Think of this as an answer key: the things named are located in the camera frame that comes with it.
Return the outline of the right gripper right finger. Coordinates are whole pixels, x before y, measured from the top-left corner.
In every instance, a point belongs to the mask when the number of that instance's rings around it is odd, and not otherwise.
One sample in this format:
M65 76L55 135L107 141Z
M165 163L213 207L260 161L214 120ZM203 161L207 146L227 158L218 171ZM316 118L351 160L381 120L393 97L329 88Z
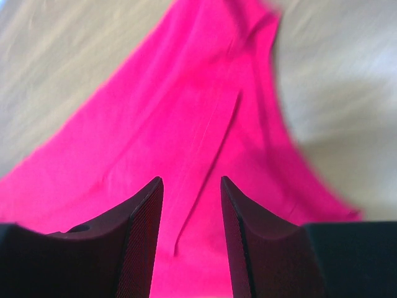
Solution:
M396 223L294 225L228 177L221 205L234 297L395 297Z

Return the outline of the red t shirt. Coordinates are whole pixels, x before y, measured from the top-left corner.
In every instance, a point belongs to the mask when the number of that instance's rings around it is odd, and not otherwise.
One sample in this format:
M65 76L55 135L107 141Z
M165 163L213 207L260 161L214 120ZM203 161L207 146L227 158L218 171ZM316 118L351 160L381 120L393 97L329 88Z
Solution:
M155 176L164 200L151 297L231 297L220 180L296 225L360 214L320 183L283 122L261 1L176 1L46 144L1 180L1 221L65 231Z

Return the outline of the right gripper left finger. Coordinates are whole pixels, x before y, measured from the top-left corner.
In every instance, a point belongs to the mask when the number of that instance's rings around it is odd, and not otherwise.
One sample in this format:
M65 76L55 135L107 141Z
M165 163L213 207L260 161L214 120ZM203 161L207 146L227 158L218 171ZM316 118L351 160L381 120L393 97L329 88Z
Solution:
M65 233L1 225L2 297L148 297L164 184Z

